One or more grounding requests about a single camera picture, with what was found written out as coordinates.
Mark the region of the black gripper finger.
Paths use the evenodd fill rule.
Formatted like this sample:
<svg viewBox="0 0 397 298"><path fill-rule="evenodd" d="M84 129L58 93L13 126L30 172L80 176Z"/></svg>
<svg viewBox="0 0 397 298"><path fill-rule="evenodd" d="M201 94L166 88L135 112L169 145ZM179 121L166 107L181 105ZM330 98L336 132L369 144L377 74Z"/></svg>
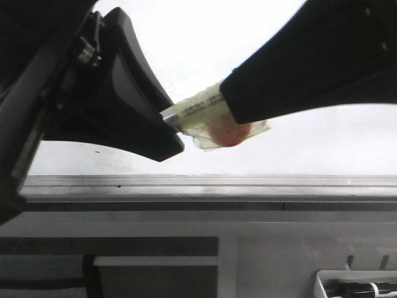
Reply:
<svg viewBox="0 0 397 298"><path fill-rule="evenodd" d="M98 25L88 18L83 37L95 34L97 66L71 63L59 85L58 108L44 140L83 142L117 148L154 161L184 150L182 140L161 116L172 101L152 72L133 25L120 7Z"/></svg>
<svg viewBox="0 0 397 298"><path fill-rule="evenodd" d="M222 82L240 124L396 102L396 2L307 1Z"/></svg>

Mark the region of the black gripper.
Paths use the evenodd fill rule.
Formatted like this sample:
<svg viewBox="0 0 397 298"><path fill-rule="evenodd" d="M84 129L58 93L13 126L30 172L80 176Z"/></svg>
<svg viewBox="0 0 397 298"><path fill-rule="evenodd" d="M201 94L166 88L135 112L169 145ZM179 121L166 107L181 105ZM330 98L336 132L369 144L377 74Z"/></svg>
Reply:
<svg viewBox="0 0 397 298"><path fill-rule="evenodd" d="M1 1L1 223L23 212L20 189L55 105L52 90L95 1Z"/></svg>

